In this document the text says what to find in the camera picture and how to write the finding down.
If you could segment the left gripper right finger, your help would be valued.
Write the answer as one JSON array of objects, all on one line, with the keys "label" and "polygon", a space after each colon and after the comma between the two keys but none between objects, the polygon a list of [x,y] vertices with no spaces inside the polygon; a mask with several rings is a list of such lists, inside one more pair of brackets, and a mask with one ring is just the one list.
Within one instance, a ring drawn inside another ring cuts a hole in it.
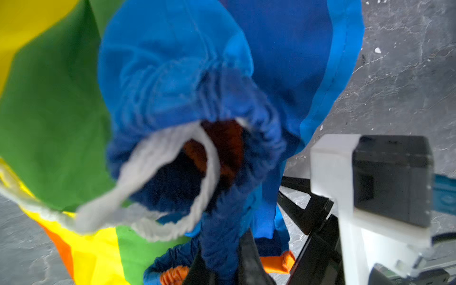
[{"label": "left gripper right finger", "polygon": [[237,285],[276,285],[266,273],[251,230],[247,230],[240,239],[237,249],[239,265],[236,273]]}]

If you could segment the rainbow coloured shorts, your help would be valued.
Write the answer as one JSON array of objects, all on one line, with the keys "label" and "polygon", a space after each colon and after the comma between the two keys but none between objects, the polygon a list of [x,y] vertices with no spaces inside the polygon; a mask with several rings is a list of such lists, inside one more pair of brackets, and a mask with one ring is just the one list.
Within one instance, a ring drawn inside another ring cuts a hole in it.
[{"label": "rainbow coloured shorts", "polygon": [[295,263],[287,159],[346,88],[360,1],[2,1],[1,194],[77,285]]}]

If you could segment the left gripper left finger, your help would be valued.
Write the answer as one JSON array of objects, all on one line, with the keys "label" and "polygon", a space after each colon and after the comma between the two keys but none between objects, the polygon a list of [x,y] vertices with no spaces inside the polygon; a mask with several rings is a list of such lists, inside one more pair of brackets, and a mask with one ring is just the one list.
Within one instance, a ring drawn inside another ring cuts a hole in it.
[{"label": "left gripper left finger", "polygon": [[215,285],[216,274],[209,270],[203,258],[196,256],[183,285]]}]

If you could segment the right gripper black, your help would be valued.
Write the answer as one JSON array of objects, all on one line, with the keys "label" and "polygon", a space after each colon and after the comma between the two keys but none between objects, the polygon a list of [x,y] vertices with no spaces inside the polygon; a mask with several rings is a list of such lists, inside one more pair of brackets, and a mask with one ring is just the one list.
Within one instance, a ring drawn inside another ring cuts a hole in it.
[{"label": "right gripper black", "polygon": [[334,203],[328,198],[312,194],[310,179],[283,176],[280,185],[310,197],[303,209],[279,192],[279,206],[305,235],[309,235],[287,284],[345,284],[338,218],[330,215],[327,219]]}]

